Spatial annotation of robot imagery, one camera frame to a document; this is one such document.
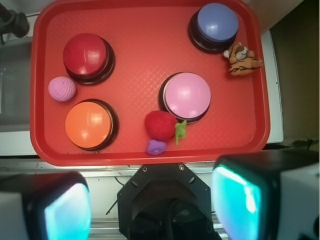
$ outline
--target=blue button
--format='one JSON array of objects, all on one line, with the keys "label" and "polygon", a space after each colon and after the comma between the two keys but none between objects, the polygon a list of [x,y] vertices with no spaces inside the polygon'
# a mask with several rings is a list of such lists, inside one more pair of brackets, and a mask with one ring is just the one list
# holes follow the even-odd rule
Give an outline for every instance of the blue button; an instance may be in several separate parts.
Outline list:
[{"label": "blue button", "polygon": [[219,3],[205,5],[198,13],[197,27],[207,40],[215,43],[228,41],[237,34],[238,19],[227,6]]}]

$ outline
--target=purple toy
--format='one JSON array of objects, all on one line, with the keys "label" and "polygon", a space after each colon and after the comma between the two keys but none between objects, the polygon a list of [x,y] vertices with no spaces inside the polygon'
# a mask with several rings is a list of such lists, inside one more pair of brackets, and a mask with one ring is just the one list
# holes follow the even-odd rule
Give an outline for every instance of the purple toy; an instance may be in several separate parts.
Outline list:
[{"label": "purple toy", "polygon": [[146,147],[146,152],[150,155],[162,154],[167,149],[167,144],[164,141],[151,139]]}]

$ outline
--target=plastic tray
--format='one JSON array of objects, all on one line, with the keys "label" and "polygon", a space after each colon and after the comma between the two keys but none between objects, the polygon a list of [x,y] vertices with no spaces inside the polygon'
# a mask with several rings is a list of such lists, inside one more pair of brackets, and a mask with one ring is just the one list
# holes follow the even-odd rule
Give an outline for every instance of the plastic tray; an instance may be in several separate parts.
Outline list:
[{"label": "plastic tray", "polygon": [[[237,0],[67,0],[55,1],[37,18],[31,67],[31,141],[38,155],[56,166],[137,165],[214,161],[218,156],[261,150],[270,132],[265,69],[234,77],[220,54],[197,49],[188,37],[192,15],[209,3],[235,11],[241,42],[263,58],[256,17]],[[76,83],[76,96],[68,102],[53,100],[48,84],[68,76],[63,49],[79,33],[93,33],[112,46],[116,63],[103,83]],[[158,110],[158,93],[168,76],[192,72],[210,86],[207,114],[187,126],[187,137],[158,156],[145,153],[149,137],[145,116]],[[68,111],[85,99],[109,103],[119,116],[116,140],[99,152],[75,146],[65,132]]]}]

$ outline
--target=stuffed tiger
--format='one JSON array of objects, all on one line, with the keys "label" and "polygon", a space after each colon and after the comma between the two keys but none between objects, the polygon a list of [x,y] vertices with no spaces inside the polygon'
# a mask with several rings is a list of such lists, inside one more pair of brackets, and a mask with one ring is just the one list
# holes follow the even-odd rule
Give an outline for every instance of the stuffed tiger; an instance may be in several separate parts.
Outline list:
[{"label": "stuffed tiger", "polygon": [[233,76],[243,76],[252,73],[254,70],[261,68],[264,62],[259,58],[247,57],[231,64],[229,73]]},{"label": "stuffed tiger", "polygon": [[250,74],[264,65],[261,59],[255,58],[253,51],[248,50],[241,43],[232,45],[228,50],[224,51],[223,56],[229,59],[231,64],[229,73],[233,76]]}]

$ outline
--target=teal light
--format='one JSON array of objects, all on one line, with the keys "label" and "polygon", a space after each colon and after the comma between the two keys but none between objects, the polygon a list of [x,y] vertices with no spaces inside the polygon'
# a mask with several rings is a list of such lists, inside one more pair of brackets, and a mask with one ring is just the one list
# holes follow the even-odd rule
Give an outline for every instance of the teal light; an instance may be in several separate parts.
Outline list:
[{"label": "teal light", "polygon": [[85,240],[91,226],[88,188],[76,183],[44,209],[48,240]]},{"label": "teal light", "polygon": [[221,164],[213,170],[211,191],[216,215],[229,237],[259,239],[260,188]]}]

